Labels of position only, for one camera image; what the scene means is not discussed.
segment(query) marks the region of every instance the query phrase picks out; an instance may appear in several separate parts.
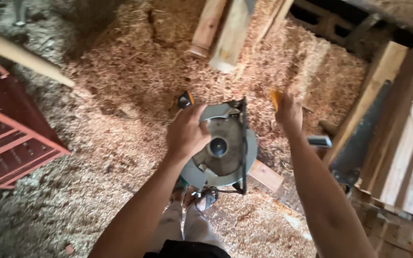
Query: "saw motor housing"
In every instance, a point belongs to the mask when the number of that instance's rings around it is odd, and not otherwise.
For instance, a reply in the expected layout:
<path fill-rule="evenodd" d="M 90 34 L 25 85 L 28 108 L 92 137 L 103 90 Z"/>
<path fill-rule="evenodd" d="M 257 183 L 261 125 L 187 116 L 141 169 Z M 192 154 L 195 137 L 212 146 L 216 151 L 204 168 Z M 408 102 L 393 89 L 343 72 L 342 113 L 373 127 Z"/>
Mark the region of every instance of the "saw motor housing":
<path fill-rule="evenodd" d="M 181 177 L 198 190 L 233 185 L 245 194 L 246 175 L 257 156 L 255 133 L 246 126 L 246 99 L 207 106 L 203 121 L 212 140 L 187 162 Z"/>

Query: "leg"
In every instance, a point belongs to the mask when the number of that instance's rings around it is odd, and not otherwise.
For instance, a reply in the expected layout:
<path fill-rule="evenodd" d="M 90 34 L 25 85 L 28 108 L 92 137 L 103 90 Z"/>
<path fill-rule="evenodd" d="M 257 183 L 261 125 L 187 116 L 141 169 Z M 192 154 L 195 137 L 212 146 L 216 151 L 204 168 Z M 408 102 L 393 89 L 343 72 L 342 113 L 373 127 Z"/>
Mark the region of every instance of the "leg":
<path fill-rule="evenodd" d="M 206 243 L 225 250 L 221 240 L 213 232 L 207 219 L 197 208 L 195 202 L 187 207 L 184 235 L 185 241 Z"/>
<path fill-rule="evenodd" d="M 183 207 L 180 201 L 173 201 L 163 212 L 162 218 L 152 236 L 148 252 L 158 253 L 163 247 L 165 240 L 182 241 L 181 219 L 183 218 Z"/>

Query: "saw blade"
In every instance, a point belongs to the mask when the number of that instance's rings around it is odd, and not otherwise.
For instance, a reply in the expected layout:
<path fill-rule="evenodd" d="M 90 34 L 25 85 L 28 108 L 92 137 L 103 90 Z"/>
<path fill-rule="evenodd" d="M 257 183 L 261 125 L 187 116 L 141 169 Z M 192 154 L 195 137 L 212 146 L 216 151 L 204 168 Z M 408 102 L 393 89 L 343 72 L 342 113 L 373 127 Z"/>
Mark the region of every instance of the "saw blade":
<path fill-rule="evenodd" d="M 232 174 L 240 168 L 242 161 L 241 123 L 233 118 L 213 118 L 210 119 L 208 130 L 212 141 L 192 157 L 194 164 L 197 167 L 204 164 L 218 176 Z M 215 150 L 217 146 L 212 146 L 212 144 L 218 142 L 225 142 L 225 151 Z"/>

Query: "wooden pole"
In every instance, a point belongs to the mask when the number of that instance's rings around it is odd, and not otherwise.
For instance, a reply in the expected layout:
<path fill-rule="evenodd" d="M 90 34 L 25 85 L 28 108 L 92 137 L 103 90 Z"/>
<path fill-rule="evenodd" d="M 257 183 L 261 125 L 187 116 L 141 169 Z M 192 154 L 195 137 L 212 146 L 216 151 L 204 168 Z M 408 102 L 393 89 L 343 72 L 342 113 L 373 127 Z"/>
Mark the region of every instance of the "wooden pole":
<path fill-rule="evenodd" d="M 60 73 L 60 67 L 44 60 L 25 48 L 0 36 L 0 56 L 17 62 L 23 66 L 50 77 L 66 86 L 74 86 L 74 82 Z"/>
<path fill-rule="evenodd" d="M 226 2 L 227 0 L 206 0 L 199 25 L 192 38 L 192 53 L 201 57 L 208 56 Z"/>

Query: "wooden stick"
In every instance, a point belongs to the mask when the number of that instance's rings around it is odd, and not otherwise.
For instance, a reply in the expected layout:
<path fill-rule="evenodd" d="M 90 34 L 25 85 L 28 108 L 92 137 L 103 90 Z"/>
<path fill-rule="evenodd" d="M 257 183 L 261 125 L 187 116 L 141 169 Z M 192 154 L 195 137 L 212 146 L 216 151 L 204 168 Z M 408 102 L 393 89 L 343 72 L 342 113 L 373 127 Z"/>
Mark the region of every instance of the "wooden stick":
<path fill-rule="evenodd" d="M 236 66 L 245 42 L 255 0 L 234 0 L 209 64 L 224 73 Z"/>
<path fill-rule="evenodd" d="M 277 0 L 277 3 L 275 4 L 273 8 L 272 14 L 268 18 L 267 24 L 265 25 L 264 29 L 261 31 L 261 33 L 257 37 L 257 40 L 256 40 L 257 43 L 259 43 L 263 38 L 265 38 L 265 36 L 267 36 L 267 33 L 269 32 L 271 27 L 280 26 L 282 20 L 288 14 L 293 2 L 294 0 Z"/>
<path fill-rule="evenodd" d="M 403 45 L 390 41 L 377 53 L 369 68 L 368 76 L 363 83 L 363 93 L 361 97 L 357 100 L 347 119 L 340 126 L 337 135 L 334 138 L 332 148 L 323 158 L 323 162 L 326 165 L 329 166 L 336 158 L 337 154 L 358 125 L 358 122 L 382 89 L 385 81 L 390 80 L 393 82 L 407 50 L 408 48 Z"/>
<path fill-rule="evenodd" d="M 227 0 L 206 0 L 190 51 L 207 57 Z"/>
<path fill-rule="evenodd" d="M 0 56 L 17 62 L 23 66 L 48 76 L 66 86 L 74 86 L 74 82 L 60 73 L 60 67 L 44 60 L 25 48 L 0 36 Z"/>

